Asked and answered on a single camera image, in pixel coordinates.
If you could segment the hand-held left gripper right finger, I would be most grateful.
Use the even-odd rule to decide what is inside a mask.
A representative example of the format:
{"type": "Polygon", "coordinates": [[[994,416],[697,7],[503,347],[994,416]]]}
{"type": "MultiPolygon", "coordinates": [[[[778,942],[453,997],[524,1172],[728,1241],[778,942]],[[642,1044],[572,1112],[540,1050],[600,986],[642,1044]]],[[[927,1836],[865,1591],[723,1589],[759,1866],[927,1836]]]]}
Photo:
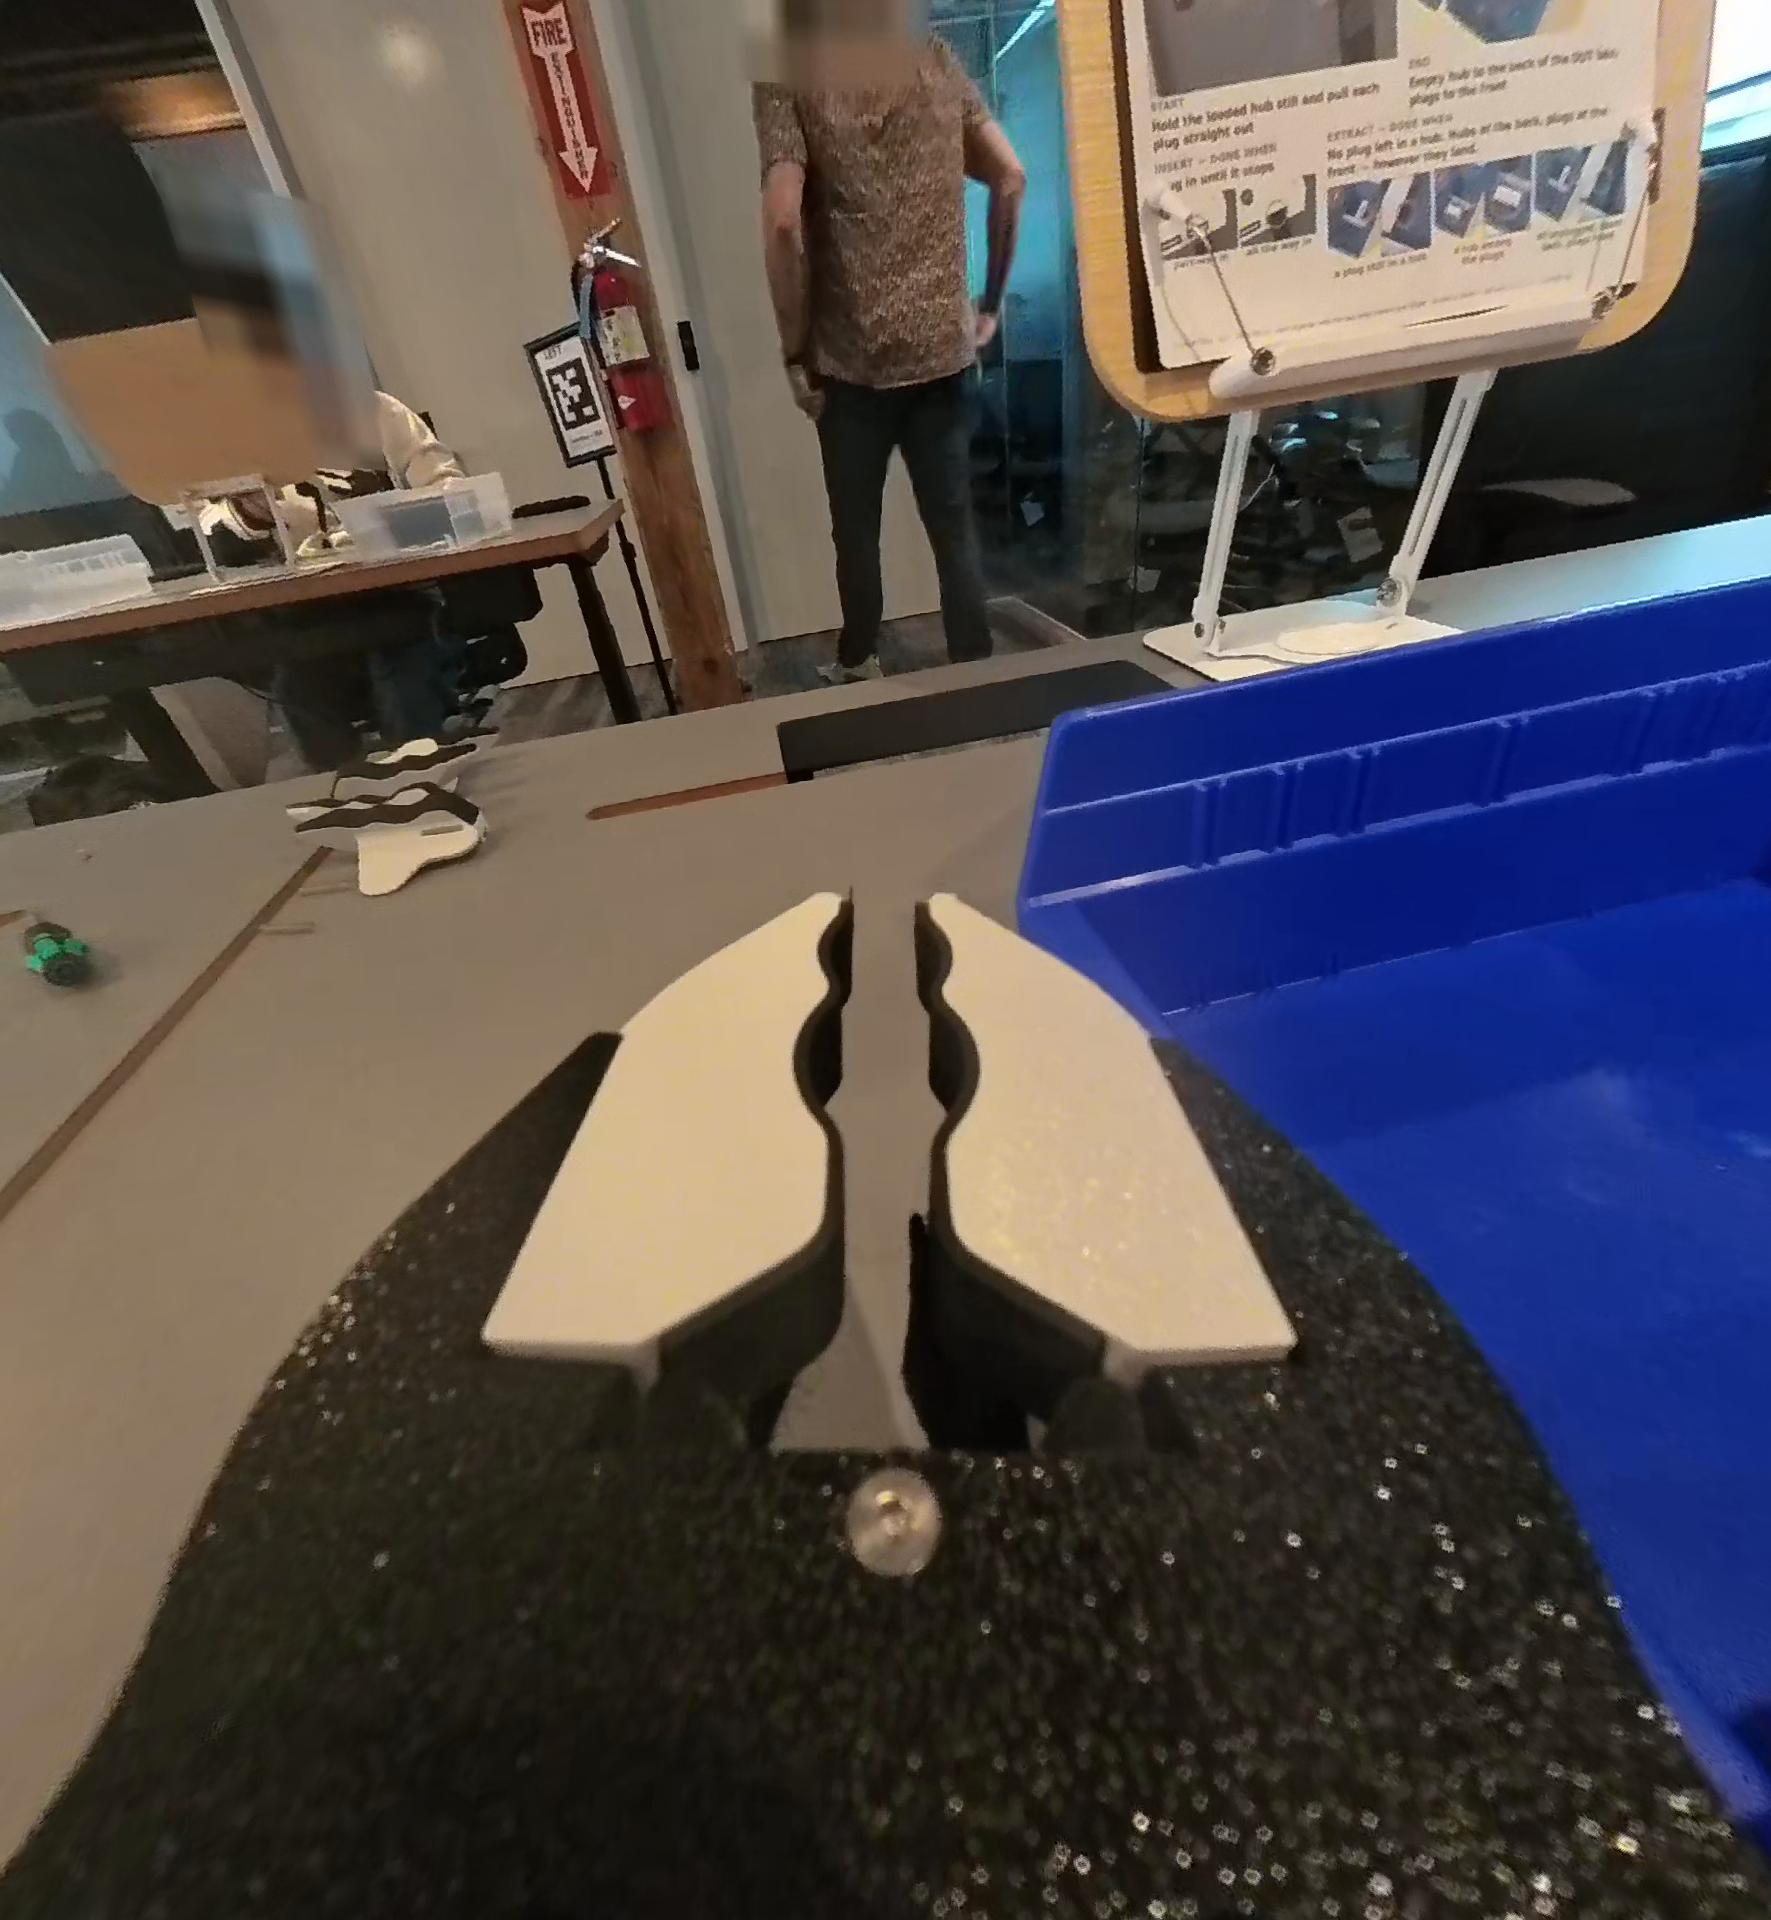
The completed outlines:
{"type": "Polygon", "coordinates": [[[905,1384],[936,1448],[1172,1444],[1161,1381],[1298,1333],[1147,1033],[958,896],[915,913],[941,1119],[905,1384]]]}

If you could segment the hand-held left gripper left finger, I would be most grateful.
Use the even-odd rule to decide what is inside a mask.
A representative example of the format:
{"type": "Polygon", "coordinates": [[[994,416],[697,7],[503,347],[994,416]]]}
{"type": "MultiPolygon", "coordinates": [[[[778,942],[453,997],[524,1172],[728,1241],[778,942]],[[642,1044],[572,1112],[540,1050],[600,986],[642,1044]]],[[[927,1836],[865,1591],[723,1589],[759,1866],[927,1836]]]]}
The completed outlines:
{"type": "Polygon", "coordinates": [[[615,1036],[483,1340],[712,1396],[769,1446],[845,1315],[844,1082],[855,902],[814,893],[615,1036]]]}

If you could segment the blue plastic bin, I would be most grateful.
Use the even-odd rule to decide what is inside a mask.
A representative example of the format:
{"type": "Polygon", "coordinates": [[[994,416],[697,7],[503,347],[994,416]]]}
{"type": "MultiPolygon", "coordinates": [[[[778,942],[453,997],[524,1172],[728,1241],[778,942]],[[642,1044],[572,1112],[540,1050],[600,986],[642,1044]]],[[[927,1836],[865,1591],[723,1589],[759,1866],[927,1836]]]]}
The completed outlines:
{"type": "Polygon", "coordinates": [[[1439,1288],[1771,1859],[1771,578],[1064,716],[1017,921],[1439,1288]]]}

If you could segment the wooden column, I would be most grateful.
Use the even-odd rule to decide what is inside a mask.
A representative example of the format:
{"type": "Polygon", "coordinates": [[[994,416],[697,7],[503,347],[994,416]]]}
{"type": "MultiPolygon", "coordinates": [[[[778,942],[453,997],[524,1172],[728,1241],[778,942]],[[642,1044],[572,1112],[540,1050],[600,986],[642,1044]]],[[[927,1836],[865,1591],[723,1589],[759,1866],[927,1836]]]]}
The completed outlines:
{"type": "Polygon", "coordinates": [[[566,4],[585,72],[581,99],[594,107],[594,143],[609,162],[610,193],[575,215],[577,230],[610,227],[609,245],[632,258],[621,267],[652,372],[661,420],[619,433],[626,492],[644,559],[657,596],[657,626],[685,709],[743,702],[728,586],[712,545],[703,468],[691,437],[674,366],[672,252],[661,232],[652,124],[632,70],[632,42],[622,4],[566,4]]]}

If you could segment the wooden office desk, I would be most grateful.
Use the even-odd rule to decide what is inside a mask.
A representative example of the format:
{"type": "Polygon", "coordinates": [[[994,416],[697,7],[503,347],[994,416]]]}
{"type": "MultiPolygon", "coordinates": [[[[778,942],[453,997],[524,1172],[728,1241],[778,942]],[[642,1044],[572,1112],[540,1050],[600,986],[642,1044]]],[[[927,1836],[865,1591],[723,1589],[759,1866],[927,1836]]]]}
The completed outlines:
{"type": "Polygon", "coordinates": [[[599,563],[624,531],[621,503],[567,499],[552,513],[515,516],[495,539],[395,557],[342,556],[299,568],[249,568],[187,576],[121,605],[0,626],[0,664],[38,707],[105,702],[146,759],[190,797],[259,786],[263,770],[226,758],[219,737],[187,702],[161,693],[259,673],[273,659],[324,657],[353,647],[346,607],[401,596],[506,568],[563,565],[577,596],[612,716],[640,718],[599,563]]]}

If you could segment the clear plastic box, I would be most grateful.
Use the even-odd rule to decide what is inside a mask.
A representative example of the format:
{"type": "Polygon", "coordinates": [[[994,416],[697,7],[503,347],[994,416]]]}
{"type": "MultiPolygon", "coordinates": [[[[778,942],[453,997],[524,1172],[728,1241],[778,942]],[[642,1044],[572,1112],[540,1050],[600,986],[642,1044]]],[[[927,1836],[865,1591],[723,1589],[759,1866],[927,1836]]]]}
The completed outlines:
{"type": "Polygon", "coordinates": [[[513,507],[496,472],[342,499],[334,515],[349,552],[367,561],[453,554],[513,533],[513,507]]]}
{"type": "Polygon", "coordinates": [[[0,630],[130,607],[154,594],[151,563],[126,534],[0,556],[0,630]]]}

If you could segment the clear acrylic cube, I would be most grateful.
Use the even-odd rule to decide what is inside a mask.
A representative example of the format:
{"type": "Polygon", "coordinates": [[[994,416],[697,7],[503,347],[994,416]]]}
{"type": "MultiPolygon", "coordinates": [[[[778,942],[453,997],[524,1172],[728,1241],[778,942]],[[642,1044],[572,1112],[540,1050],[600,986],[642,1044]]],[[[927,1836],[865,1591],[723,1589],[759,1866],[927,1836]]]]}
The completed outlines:
{"type": "Polygon", "coordinates": [[[262,473],[187,488],[179,507],[213,581],[299,568],[297,543],[281,516],[281,494],[262,473]]]}

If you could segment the black white tag sign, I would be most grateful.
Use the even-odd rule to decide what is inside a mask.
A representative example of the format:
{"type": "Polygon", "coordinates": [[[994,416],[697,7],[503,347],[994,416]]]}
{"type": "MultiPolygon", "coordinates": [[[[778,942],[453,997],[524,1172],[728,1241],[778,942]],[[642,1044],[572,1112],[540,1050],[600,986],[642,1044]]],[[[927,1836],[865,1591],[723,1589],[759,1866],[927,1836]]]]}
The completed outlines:
{"type": "MultiPolygon", "coordinates": [[[[524,354],[566,468],[594,468],[607,499],[617,503],[617,426],[605,389],[605,373],[585,328],[579,322],[562,326],[552,335],[526,344],[524,354]]],[[[617,528],[617,542],[665,710],[679,713],[682,707],[674,683],[672,661],[668,659],[657,630],[657,613],[646,586],[644,563],[626,519],[622,519],[617,528]]]]}

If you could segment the red fire extinguisher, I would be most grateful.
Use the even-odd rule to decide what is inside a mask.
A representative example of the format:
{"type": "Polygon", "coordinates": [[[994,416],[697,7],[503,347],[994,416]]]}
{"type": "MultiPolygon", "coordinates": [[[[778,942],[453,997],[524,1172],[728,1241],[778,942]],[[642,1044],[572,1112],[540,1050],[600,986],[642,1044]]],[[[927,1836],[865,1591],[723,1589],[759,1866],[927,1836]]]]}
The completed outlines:
{"type": "Polygon", "coordinates": [[[621,220],[587,234],[572,267],[585,337],[605,378],[617,426],[657,435],[672,426],[672,401],[640,302],[642,265],[619,245],[621,220]]]}

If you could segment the brown cardboard panel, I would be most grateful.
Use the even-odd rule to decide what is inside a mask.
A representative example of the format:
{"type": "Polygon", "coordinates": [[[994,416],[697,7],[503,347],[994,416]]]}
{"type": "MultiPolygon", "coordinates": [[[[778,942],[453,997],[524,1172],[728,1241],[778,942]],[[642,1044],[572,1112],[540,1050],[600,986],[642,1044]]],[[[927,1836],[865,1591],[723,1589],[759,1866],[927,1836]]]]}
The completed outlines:
{"type": "Polygon", "coordinates": [[[317,459],[297,373],[217,347],[196,318],[53,344],[46,357],[105,468],[154,507],[221,481],[294,481],[317,459]]]}

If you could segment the rounded wooden board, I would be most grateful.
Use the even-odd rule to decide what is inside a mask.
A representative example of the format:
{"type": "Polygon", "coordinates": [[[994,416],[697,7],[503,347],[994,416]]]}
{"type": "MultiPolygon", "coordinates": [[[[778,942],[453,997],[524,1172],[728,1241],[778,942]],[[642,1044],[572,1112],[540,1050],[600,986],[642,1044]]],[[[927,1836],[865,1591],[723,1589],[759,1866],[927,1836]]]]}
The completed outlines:
{"type": "MultiPolygon", "coordinates": [[[[1665,308],[1684,278],[1701,204],[1715,12],[1715,2],[1659,4],[1658,116],[1650,148],[1658,198],[1647,204],[1638,225],[1640,273],[1616,313],[1591,328],[1574,354],[1596,354],[1634,340],[1665,308]]],[[[1136,419],[1172,425],[1226,416],[1231,404],[1212,396],[1218,361],[1175,372],[1155,363],[1153,298],[1143,259],[1146,216],[1128,201],[1135,173],[1120,4],[1059,4],[1059,31],[1065,162],[1090,368],[1136,419]]],[[[1569,355],[1537,352],[1520,366],[1569,355]]],[[[1388,385],[1372,383],[1328,399],[1446,378],[1458,378],[1458,372],[1436,366],[1430,372],[1398,373],[1388,385]]],[[[1283,378],[1261,408],[1325,399],[1308,383],[1283,378]]]]}

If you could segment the red fire sign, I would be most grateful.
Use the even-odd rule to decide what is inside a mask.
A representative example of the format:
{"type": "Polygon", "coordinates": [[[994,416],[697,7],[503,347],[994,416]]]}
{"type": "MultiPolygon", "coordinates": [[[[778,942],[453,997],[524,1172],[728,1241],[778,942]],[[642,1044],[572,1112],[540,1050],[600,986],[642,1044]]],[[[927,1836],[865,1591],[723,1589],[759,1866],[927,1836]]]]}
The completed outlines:
{"type": "Polygon", "coordinates": [[[562,191],[573,201],[609,198],[615,193],[609,146],[567,4],[520,2],[516,19],[542,140],[562,191]]]}

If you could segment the green handled screwdriver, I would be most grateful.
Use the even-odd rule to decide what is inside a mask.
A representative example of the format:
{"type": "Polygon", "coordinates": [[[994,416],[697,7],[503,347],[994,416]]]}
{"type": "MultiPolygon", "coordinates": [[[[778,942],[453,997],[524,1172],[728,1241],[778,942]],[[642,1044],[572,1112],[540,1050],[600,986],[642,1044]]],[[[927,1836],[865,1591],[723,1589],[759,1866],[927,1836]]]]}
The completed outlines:
{"type": "Polygon", "coordinates": [[[46,988],[75,993],[105,982],[105,954],[70,925],[28,911],[16,933],[24,972],[46,988]]]}

